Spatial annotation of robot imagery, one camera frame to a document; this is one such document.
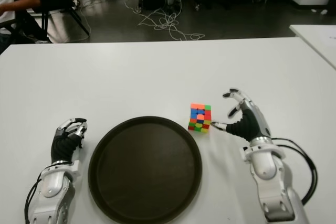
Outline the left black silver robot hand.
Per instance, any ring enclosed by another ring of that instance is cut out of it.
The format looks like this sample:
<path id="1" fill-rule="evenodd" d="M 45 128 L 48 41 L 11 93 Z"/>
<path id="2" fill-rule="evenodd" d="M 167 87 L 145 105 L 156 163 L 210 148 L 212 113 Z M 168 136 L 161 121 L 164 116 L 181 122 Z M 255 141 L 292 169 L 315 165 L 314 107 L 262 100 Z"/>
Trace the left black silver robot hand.
<path id="1" fill-rule="evenodd" d="M 83 118 L 70 118 L 58 126 L 51 145 L 51 163 L 71 162 L 76 148 L 82 148 L 87 128 L 87 120 Z"/>

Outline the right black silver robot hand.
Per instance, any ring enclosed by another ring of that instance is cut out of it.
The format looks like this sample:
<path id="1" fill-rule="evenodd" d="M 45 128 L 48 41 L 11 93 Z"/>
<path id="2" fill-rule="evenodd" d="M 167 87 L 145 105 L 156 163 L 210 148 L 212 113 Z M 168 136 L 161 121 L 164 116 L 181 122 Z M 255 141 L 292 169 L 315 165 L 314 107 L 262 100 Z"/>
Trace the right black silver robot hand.
<path id="1" fill-rule="evenodd" d="M 242 112 L 242 117 L 231 124 L 211 121 L 212 127 L 241 137 L 250 143 L 260 138 L 265 139 L 267 142 L 271 141 L 270 127 L 263 113 L 247 94 L 240 89 L 231 88 L 223 94 L 223 98 L 232 98 L 238 102 L 228 113 L 228 118 L 232 118 L 239 111 Z"/>

